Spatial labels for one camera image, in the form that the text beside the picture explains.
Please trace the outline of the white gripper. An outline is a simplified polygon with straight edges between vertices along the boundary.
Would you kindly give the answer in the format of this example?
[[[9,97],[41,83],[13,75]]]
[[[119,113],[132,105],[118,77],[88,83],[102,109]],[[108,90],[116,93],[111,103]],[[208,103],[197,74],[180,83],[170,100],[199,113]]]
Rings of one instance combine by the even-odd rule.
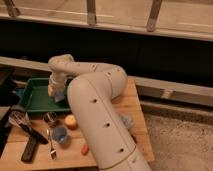
[[[52,72],[49,77],[48,94],[54,95],[57,91],[63,93],[67,78],[64,73]]]

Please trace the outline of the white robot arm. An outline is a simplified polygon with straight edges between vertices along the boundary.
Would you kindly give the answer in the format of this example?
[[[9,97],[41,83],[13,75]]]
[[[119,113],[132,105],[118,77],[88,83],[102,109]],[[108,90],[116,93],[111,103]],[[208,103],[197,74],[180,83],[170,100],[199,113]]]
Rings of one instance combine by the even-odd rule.
[[[67,95],[99,171],[152,171],[112,105],[126,88],[125,70],[107,63],[75,62],[69,54],[50,58],[48,65],[48,95]]]

